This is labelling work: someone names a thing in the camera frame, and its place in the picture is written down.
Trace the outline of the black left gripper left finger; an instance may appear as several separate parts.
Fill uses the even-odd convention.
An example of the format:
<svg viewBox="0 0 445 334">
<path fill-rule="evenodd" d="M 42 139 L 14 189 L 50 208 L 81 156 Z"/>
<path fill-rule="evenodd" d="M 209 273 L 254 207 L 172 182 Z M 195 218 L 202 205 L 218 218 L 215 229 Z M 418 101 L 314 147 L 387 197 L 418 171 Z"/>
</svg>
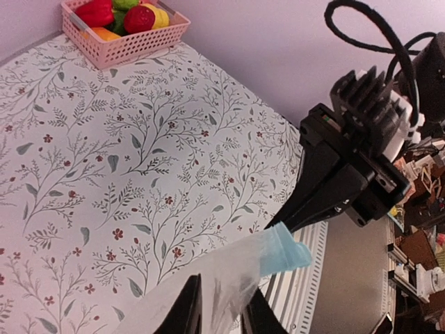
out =
<svg viewBox="0 0 445 334">
<path fill-rule="evenodd" d="M 155 334 L 199 334 L 202 330 L 202 278 L 192 275 L 184 284 Z"/>
</svg>

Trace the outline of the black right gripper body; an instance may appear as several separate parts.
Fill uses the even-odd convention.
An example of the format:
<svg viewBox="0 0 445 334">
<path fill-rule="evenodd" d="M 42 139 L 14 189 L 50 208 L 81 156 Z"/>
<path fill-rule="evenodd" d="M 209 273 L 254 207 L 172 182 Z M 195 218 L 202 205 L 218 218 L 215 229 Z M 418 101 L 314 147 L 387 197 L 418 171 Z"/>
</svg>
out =
<svg viewBox="0 0 445 334">
<path fill-rule="evenodd" d="M 317 104 L 300 123 L 300 142 L 318 145 L 327 142 L 341 157 L 341 166 L 350 164 L 369 181 L 366 188 L 341 214 L 346 214 L 359 227 L 385 216 L 410 189 L 407 178 L 384 156 L 368 158 L 353 149 L 350 139 L 341 134 L 334 113 Z"/>
</svg>

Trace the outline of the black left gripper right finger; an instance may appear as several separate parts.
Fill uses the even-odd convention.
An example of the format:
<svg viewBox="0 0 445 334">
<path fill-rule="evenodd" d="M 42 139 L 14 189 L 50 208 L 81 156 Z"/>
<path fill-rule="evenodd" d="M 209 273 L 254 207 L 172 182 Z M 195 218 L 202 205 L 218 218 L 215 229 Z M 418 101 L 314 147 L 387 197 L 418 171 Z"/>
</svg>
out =
<svg viewBox="0 0 445 334">
<path fill-rule="evenodd" d="M 257 288 L 253 297 L 241 313 L 242 334 L 287 334 L 270 308 L 261 290 Z"/>
</svg>

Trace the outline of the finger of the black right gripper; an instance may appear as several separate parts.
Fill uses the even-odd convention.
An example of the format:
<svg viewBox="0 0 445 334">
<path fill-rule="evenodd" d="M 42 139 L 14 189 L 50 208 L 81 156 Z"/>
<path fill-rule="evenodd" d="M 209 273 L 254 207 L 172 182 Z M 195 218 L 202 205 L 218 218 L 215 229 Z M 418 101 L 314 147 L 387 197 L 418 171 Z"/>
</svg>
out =
<svg viewBox="0 0 445 334">
<path fill-rule="evenodd" d="M 309 226 L 323 220 L 329 209 L 322 199 L 325 186 L 341 166 L 341 157 L 327 142 L 312 146 L 305 142 L 303 164 L 295 188 L 276 213 L 276 221 L 286 226 Z"/>
<path fill-rule="evenodd" d="M 350 164 L 336 168 L 321 180 L 302 177 L 291 196 L 285 226 L 295 232 L 343 213 L 369 181 Z"/>
</svg>

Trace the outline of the clear zip top bag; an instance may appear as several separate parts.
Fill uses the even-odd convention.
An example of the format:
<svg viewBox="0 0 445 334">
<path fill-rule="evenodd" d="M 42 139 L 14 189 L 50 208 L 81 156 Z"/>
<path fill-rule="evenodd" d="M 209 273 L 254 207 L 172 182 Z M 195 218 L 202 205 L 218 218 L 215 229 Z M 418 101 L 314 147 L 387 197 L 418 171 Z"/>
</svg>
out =
<svg viewBox="0 0 445 334">
<path fill-rule="evenodd" d="M 116 333 L 154 333 L 191 276 L 200 276 L 204 333 L 228 333 L 265 276 L 308 267 L 312 254 L 283 223 L 203 255 L 147 293 Z"/>
</svg>

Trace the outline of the red toy pomegranate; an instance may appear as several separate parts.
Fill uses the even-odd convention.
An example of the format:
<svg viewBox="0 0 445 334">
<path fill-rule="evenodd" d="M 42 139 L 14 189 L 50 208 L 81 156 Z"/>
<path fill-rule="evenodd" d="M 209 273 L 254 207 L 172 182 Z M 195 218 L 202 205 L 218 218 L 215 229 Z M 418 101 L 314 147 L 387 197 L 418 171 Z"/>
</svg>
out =
<svg viewBox="0 0 445 334">
<path fill-rule="evenodd" d="M 152 29 L 156 17 L 152 9 L 147 6 L 134 6 L 124 17 L 124 29 L 127 33 L 140 33 Z"/>
</svg>

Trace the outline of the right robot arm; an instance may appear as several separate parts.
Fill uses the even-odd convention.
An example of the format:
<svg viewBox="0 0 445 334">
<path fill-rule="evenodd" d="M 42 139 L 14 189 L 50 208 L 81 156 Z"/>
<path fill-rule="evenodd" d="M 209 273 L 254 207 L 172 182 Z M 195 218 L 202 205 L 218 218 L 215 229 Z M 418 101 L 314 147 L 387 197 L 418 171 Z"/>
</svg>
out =
<svg viewBox="0 0 445 334">
<path fill-rule="evenodd" d="M 295 232 L 347 214 L 358 225 L 386 215 L 410 190 L 395 167 L 403 147 L 420 142 L 444 120 L 444 34 L 414 58 L 419 112 L 408 78 L 385 79 L 375 68 L 349 72 L 332 87 L 332 104 L 318 104 L 300 123 L 303 160 L 297 184 L 272 224 Z"/>
</svg>

